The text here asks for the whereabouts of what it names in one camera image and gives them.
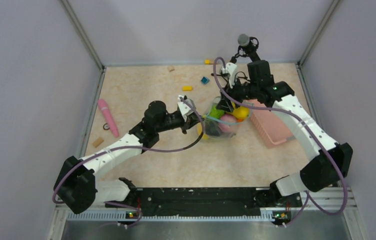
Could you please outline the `small wooden block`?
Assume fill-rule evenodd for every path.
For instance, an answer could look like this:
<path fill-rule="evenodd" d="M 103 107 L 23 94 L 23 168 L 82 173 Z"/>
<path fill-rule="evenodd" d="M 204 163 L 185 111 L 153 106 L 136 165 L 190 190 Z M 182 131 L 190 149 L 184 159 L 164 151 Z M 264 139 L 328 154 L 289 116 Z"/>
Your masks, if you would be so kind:
<path fill-rule="evenodd" d="M 174 66 L 169 65 L 169 66 L 167 67 L 167 70 L 168 70 L 168 72 L 173 72 L 173 71 L 175 70 L 175 68 L 174 68 Z"/>

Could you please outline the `purple onion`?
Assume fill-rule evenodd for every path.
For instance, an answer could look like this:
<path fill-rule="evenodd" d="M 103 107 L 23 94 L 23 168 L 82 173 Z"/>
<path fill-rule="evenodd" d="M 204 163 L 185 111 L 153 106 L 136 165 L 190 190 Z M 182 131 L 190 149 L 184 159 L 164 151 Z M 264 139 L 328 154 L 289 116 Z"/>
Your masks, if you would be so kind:
<path fill-rule="evenodd" d="M 220 118 L 219 127 L 224 133 L 235 133 L 238 130 L 237 118 L 231 114 L 224 114 Z"/>

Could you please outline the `yellow banana piece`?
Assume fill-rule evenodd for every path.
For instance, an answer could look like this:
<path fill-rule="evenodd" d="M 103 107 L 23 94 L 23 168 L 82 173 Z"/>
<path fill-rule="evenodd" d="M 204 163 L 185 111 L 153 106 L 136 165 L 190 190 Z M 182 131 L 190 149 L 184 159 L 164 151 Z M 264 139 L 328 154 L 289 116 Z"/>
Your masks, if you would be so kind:
<path fill-rule="evenodd" d="M 197 125 L 197 134 L 198 135 L 202 134 L 201 140 L 204 142 L 209 141 L 211 139 L 210 136 L 207 134 L 207 130 L 209 128 L 210 128 L 210 121 L 207 119 L 206 115 L 203 115 L 202 123 L 199 123 Z"/>

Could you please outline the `teal square block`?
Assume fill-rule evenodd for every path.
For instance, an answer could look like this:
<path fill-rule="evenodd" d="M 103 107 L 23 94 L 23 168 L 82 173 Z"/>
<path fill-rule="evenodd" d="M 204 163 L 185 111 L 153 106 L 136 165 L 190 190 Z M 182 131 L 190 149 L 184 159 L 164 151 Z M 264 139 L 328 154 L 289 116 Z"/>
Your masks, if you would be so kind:
<path fill-rule="evenodd" d="M 204 84 L 204 85 L 206 85 L 206 84 L 208 84 L 210 82 L 210 80 L 207 78 L 207 77 L 202 77 L 202 79 L 201 79 L 201 83 L 202 84 Z"/>

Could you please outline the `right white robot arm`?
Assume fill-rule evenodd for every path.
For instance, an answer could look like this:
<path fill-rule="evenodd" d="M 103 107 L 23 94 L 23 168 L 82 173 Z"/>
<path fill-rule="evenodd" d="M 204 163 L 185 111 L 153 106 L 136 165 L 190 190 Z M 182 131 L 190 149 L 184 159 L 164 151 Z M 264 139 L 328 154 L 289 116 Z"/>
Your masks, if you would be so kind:
<path fill-rule="evenodd" d="M 217 63 L 222 60 L 221 57 L 215 59 L 213 72 L 228 79 L 225 87 L 218 86 L 224 98 L 240 106 L 244 106 L 246 100 L 262 103 L 264 106 L 257 110 L 274 113 L 300 143 L 309 160 L 303 169 L 270 184 L 270 202 L 283 206 L 290 195 L 304 191 L 316 193 L 336 182 L 341 182 L 343 194 L 348 196 L 345 178 L 353 155 L 352 147 L 337 142 L 323 131 L 303 108 L 294 90 L 285 81 L 274 81 L 267 61 L 249 63 L 250 80 L 240 83 L 236 80 L 236 64 L 223 62 L 217 70 Z"/>

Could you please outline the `yellow lemon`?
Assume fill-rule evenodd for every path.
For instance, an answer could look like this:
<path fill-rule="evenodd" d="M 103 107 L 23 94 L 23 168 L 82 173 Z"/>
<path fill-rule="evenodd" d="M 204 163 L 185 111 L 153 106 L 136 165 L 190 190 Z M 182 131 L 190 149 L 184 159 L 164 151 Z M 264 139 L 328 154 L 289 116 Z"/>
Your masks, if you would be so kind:
<path fill-rule="evenodd" d="M 249 117 L 250 109 L 247 107 L 240 106 L 238 108 L 235 108 L 231 114 L 238 120 L 244 120 Z"/>

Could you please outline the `clear zip top bag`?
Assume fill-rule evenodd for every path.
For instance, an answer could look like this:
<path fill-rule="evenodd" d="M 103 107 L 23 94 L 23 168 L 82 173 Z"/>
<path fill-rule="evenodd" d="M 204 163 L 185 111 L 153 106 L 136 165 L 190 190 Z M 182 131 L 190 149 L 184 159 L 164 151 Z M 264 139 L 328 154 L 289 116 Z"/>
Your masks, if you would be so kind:
<path fill-rule="evenodd" d="M 236 135 L 241 124 L 250 118 L 252 111 L 244 106 L 236 107 L 233 112 L 217 109 L 221 97 L 213 99 L 209 108 L 202 115 L 204 122 L 203 141 L 217 141 L 229 139 Z"/>

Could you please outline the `green lime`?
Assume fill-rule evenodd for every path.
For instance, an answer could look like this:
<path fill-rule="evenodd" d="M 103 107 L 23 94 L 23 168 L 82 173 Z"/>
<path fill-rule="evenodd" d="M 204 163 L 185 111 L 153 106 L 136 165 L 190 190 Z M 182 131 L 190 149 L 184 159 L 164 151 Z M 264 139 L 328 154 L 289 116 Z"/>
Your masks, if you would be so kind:
<path fill-rule="evenodd" d="M 217 109 L 215 106 L 212 106 L 207 117 L 219 120 L 224 114 L 225 114 L 224 110 Z"/>

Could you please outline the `black microphone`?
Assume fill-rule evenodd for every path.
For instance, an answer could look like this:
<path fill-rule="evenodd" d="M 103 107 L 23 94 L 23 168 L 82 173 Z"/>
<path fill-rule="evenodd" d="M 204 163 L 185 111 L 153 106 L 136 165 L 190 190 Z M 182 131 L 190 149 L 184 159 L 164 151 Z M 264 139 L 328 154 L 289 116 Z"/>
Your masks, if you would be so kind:
<path fill-rule="evenodd" d="M 260 61 L 257 50 L 259 48 L 259 41 L 256 37 L 248 36 L 244 33 L 237 38 L 238 54 L 242 58 L 250 58 L 252 62 Z"/>

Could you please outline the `yellow and wood block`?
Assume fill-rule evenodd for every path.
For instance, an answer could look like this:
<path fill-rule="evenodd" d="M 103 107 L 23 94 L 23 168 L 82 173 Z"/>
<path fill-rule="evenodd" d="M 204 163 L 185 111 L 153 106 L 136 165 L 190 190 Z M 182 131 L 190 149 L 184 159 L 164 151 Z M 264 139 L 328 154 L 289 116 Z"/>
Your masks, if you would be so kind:
<path fill-rule="evenodd" d="M 205 59 L 204 64 L 205 65 L 213 65 L 215 63 L 214 59 Z"/>

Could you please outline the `dark purple eggplant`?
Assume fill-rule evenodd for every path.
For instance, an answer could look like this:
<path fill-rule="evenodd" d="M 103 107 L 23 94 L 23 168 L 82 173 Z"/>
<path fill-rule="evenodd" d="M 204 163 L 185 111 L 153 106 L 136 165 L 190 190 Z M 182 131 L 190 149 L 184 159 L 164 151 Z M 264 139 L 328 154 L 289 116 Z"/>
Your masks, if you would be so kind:
<path fill-rule="evenodd" d="M 207 121 L 205 123 L 205 134 L 211 137 L 220 137 L 222 130 L 219 127 L 219 123 L 216 121 Z"/>

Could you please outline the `yellow rectangular block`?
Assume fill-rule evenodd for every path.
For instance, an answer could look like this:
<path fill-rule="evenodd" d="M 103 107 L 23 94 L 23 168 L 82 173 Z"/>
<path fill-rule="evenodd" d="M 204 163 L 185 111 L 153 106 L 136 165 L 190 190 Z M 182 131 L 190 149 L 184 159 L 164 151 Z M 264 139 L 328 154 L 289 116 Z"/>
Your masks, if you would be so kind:
<path fill-rule="evenodd" d="M 192 86 L 189 86 L 189 85 L 187 85 L 187 86 L 183 86 L 183 87 L 182 87 L 182 90 L 185 91 L 185 92 L 192 91 L 192 90 L 193 90 L 193 87 L 192 87 Z"/>

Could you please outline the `pink cylindrical tool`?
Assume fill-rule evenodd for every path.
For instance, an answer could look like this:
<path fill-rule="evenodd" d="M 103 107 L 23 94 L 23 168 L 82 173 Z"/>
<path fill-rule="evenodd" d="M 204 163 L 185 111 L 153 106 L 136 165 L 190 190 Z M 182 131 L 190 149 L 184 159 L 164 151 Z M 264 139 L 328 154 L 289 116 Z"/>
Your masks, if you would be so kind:
<path fill-rule="evenodd" d="M 107 102 L 103 98 L 100 98 L 97 102 L 97 107 L 101 111 L 106 121 L 106 123 L 103 125 L 103 129 L 106 131 L 110 131 L 115 138 L 118 138 L 120 135 L 119 130 L 113 118 L 113 115 L 110 112 L 110 108 Z"/>

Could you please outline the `pink plastic basket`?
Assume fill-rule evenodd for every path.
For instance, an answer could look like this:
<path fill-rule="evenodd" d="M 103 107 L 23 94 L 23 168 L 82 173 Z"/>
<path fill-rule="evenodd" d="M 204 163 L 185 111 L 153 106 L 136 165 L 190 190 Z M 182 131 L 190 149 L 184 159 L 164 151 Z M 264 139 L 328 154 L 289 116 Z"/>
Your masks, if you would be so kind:
<path fill-rule="evenodd" d="M 250 109 L 249 119 L 269 149 L 285 144 L 295 137 L 289 128 L 269 110 Z"/>

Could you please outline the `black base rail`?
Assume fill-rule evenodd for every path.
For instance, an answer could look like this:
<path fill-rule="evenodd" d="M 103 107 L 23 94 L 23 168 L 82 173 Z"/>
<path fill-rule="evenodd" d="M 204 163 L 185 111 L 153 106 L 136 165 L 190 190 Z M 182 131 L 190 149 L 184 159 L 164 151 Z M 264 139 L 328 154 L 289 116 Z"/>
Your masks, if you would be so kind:
<path fill-rule="evenodd" d="M 265 208 L 284 211 L 301 207 L 299 193 L 275 195 L 268 187 L 135 187 L 122 205 L 137 208 L 143 217 L 258 217 Z"/>

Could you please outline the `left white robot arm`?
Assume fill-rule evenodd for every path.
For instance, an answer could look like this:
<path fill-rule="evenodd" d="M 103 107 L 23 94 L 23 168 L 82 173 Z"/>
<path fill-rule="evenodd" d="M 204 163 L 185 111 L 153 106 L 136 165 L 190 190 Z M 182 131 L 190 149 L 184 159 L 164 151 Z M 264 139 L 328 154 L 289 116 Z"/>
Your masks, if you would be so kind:
<path fill-rule="evenodd" d="M 119 140 L 94 154 L 67 158 L 53 187 L 52 201 L 65 204 L 74 214 L 108 201 L 119 201 L 125 207 L 132 206 L 137 194 L 128 183 L 120 179 L 102 182 L 100 178 L 132 157 L 153 152 L 160 133 L 181 129 L 186 134 L 197 124 L 203 127 L 204 118 L 189 98 L 180 97 L 174 112 L 168 112 L 162 101 L 151 102 L 142 120 Z"/>

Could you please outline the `wooden block at left edge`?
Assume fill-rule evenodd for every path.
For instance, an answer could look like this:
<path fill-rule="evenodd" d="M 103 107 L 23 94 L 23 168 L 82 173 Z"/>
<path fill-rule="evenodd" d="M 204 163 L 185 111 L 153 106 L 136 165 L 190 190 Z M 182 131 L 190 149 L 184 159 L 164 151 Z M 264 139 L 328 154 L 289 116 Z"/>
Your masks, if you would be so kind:
<path fill-rule="evenodd" d="M 104 142 L 104 139 L 102 137 L 98 137 L 92 142 L 92 146 L 94 148 L 98 148 L 102 143 Z"/>

